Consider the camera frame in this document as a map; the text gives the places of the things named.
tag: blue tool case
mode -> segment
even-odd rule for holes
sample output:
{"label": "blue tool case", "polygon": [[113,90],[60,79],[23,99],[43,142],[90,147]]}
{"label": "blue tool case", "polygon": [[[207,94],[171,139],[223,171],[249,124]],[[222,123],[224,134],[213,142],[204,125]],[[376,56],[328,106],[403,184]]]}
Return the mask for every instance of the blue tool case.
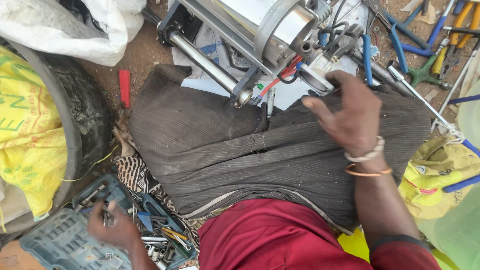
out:
{"label": "blue tool case", "polygon": [[[132,208],[120,186],[116,175],[104,174],[86,189],[72,199],[72,206],[78,206],[81,200],[92,194],[102,183],[108,185],[99,191],[94,198],[115,200],[123,209]],[[183,229],[171,216],[148,194],[137,194],[142,200],[139,203],[145,211],[155,216],[166,217],[166,225],[176,232],[183,233]],[[36,228],[20,238],[20,246],[34,256],[46,269],[54,270],[130,270],[132,265],[124,250],[112,245],[98,242],[87,233],[88,218],[81,212],[73,209],[60,209]],[[196,256],[193,245],[189,257],[182,257],[175,251],[172,262],[167,270],[174,269]]]}

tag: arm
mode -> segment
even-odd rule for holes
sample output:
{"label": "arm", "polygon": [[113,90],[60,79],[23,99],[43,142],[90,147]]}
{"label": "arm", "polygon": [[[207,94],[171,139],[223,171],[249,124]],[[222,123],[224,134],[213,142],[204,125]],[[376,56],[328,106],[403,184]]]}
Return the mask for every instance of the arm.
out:
{"label": "arm", "polygon": [[115,207],[115,202],[111,202],[108,206],[108,211],[115,217],[114,225],[103,226],[103,205],[103,202],[98,202],[93,207],[92,215],[88,220],[88,233],[99,241],[125,249],[133,270],[158,270],[147,255],[137,226]]}
{"label": "arm", "polygon": [[[352,157],[372,151],[377,143],[382,102],[359,79],[343,71],[327,75],[340,85],[343,109],[331,113],[318,98],[304,97],[303,104],[318,118],[319,124]],[[358,172],[375,173],[388,168],[383,153],[356,165]],[[419,239],[419,232],[398,193],[391,174],[380,177],[357,176],[355,204],[365,238],[371,248],[385,236],[408,235]]]}

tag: dark striped cloth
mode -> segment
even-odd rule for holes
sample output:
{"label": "dark striped cloth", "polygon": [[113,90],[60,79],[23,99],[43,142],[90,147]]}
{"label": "dark striped cloth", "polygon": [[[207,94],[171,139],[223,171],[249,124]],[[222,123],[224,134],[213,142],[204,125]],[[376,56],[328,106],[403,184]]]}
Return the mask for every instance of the dark striped cloth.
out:
{"label": "dark striped cloth", "polygon": [[[267,120],[264,108],[235,109],[226,97],[180,87],[188,72],[157,65],[129,125],[150,172],[183,217],[245,199],[277,198],[314,209],[343,232],[358,225],[344,150],[299,100]],[[383,101],[380,135],[399,183],[431,121],[418,99],[377,90]],[[324,100],[333,111],[341,108],[338,97]]]}

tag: hand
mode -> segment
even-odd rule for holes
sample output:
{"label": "hand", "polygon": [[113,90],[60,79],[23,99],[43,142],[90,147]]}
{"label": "hand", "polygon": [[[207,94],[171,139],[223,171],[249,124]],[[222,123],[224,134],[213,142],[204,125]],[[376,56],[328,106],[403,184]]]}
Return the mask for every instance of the hand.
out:
{"label": "hand", "polygon": [[133,224],[131,218],[125,216],[115,201],[108,205],[108,212],[114,217],[112,226],[103,226],[103,206],[102,201],[97,202],[92,209],[92,214],[88,220],[88,234],[107,244],[116,245],[125,250],[130,250],[134,244],[141,241],[137,226]]}
{"label": "hand", "polygon": [[319,98],[304,97],[302,103],[318,118],[323,129],[352,157],[372,151],[377,143],[382,101],[359,79],[336,70],[327,79],[340,84],[343,109],[331,113]]}

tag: white plastic bag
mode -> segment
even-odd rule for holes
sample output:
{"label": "white plastic bag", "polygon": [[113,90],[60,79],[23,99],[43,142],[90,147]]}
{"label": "white plastic bag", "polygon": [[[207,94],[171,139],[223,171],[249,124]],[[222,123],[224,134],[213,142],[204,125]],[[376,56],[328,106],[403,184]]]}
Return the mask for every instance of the white plastic bag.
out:
{"label": "white plastic bag", "polygon": [[55,0],[0,1],[0,36],[35,50],[114,66],[138,33],[146,0],[82,0],[105,34]]}

